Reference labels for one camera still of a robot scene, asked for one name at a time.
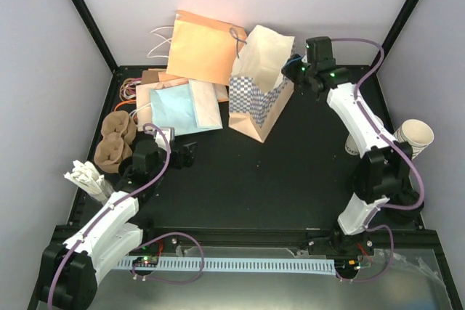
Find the blue checkered paper bag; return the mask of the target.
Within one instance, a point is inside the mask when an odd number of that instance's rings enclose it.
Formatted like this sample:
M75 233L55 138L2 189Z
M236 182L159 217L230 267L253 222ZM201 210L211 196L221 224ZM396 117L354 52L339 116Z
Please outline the blue checkered paper bag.
M230 75L230 128L265 142L294 92L292 81L281 73L293 53L293 36L262 25L249 33Z

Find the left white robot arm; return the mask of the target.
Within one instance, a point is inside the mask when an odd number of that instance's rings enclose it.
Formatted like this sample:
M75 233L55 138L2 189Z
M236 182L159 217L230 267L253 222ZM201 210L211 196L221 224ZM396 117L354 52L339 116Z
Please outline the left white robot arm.
M98 286L118 262L133 251L145 251L132 264L135 279L142 276L137 267L152 266L159 252L149 250L181 232L156 235L151 220L136 217L154 195L170 168L190 167L195 159L195 142L179 144L171 128L146 124L149 136L136 143L132 155L118 167L121 178L101 209L82 227L60 243L51 243L43 252L36 286L36 297L48 309L88 309Z

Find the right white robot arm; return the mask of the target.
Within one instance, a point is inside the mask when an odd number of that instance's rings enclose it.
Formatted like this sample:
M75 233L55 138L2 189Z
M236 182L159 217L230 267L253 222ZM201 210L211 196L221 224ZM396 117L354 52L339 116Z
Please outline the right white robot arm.
M333 56L333 39L327 36L306 40L306 54L295 54L282 73L297 84L309 84L325 95L327 105L339 116L355 141L360 162L349 181L352 196L327 236L313 237L309 250L349 256L358 252L369 224L383 208L410 221L424 207L424 185L414 191L409 176L417 175L413 148L398 141L379 122L363 99L359 84L351 82L350 72L339 68Z

